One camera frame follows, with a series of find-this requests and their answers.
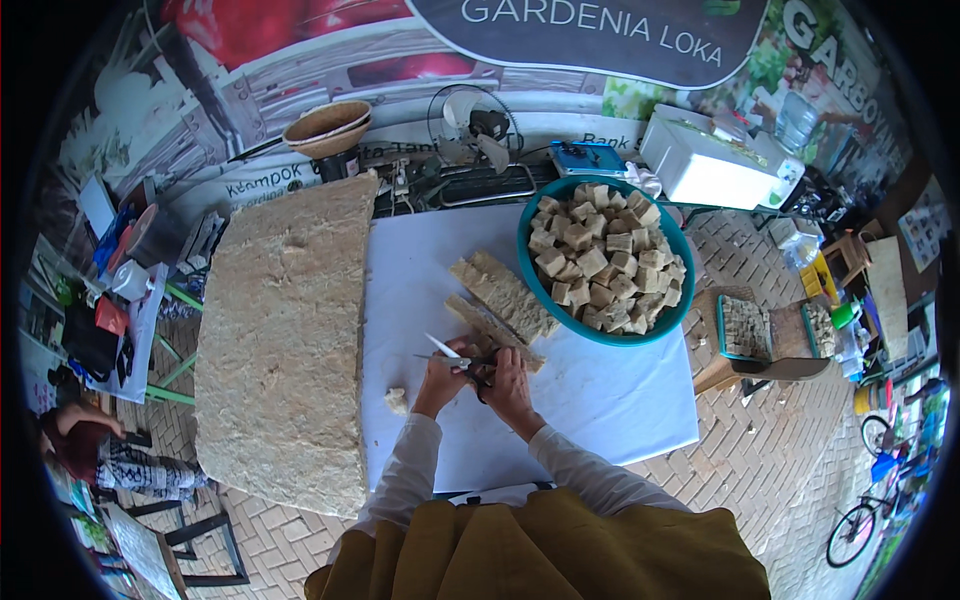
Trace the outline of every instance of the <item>blue container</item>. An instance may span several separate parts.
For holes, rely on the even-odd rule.
[[[643,194],[643,196],[660,209],[660,230],[663,231],[667,243],[670,244],[670,251],[682,258],[686,266],[686,278],[684,279],[684,284],[681,286],[682,295],[680,303],[673,308],[665,309],[660,314],[660,318],[657,319],[657,324],[653,329],[650,329],[643,335],[635,335],[632,333],[611,335],[610,333],[587,327],[566,314],[566,312],[550,298],[550,292],[544,290],[540,284],[540,280],[537,279],[537,271],[534,269],[533,258],[527,249],[527,242],[530,240],[530,219],[537,214],[537,203],[543,196],[555,198],[560,202],[567,202],[573,198],[573,190],[575,190],[578,185],[590,182],[605,183],[611,190],[619,191],[624,197],[630,196],[630,194],[636,190],[635,187],[626,181],[594,175],[565,177],[545,185],[543,189],[527,203],[523,214],[520,215],[520,224],[516,229],[516,253],[520,259],[520,272],[523,274],[527,286],[533,291],[534,295],[537,296],[537,299],[540,300],[540,303],[543,304],[547,311],[549,311],[557,321],[566,325],[566,327],[578,335],[600,344],[606,344],[607,346],[643,346],[644,344],[656,342],[684,319],[686,311],[690,309],[690,303],[693,302],[693,286],[696,282],[696,277],[693,273],[693,256],[690,254],[690,247],[686,244],[686,238],[680,230],[680,226],[677,225],[669,213],[663,210],[662,206],[657,204],[657,201],[650,198],[647,194]]]

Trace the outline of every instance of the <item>hand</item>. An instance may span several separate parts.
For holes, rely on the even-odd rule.
[[[481,390],[480,396],[524,442],[529,443],[534,434],[546,425],[546,421],[530,403],[527,365],[516,348],[497,351],[493,387]]]
[[[467,347],[467,336],[462,335],[446,342],[450,349],[460,351]],[[440,351],[434,356],[443,356]],[[467,376],[456,367],[450,368],[442,362],[428,360],[426,375],[423,376],[423,385],[411,412],[426,415],[436,419],[440,409],[444,408],[467,383]]]

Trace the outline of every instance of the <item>person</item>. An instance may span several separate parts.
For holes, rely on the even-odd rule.
[[[164,500],[196,500],[194,490],[214,487],[195,463],[151,456],[124,442],[123,424],[80,401],[36,419],[40,453],[53,455],[74,479],[104,489],[124,489]]]
[[[57,388],[57,406],[63,407],[67,404],[81,402],[80,379],[73,373],[73,370],[66,365],[60,365],[54,371],[47,370],[47,381],[50,385]]]
[[[941,392],[945,391],[946,389],[947,389],[946,381],[944,381],[939,377],[932,377],[930,379],[927,379],[924,386],[920,390],[918,390],[916,394],[907,396],[903,400],[903,405],[910,406],[917,400],[926,400],[929,397],[934,397],[940,394]]]
[[[447,344],[459,350],[467,340]],[[547,424],[515,348],[497,352],[481,396],[553,484],[431,499],[443,436],[436,417],[466,383],[459,370],[428,362],[373,494],[304,582],[307,600],[770,598],[730,511],[693,513]]]

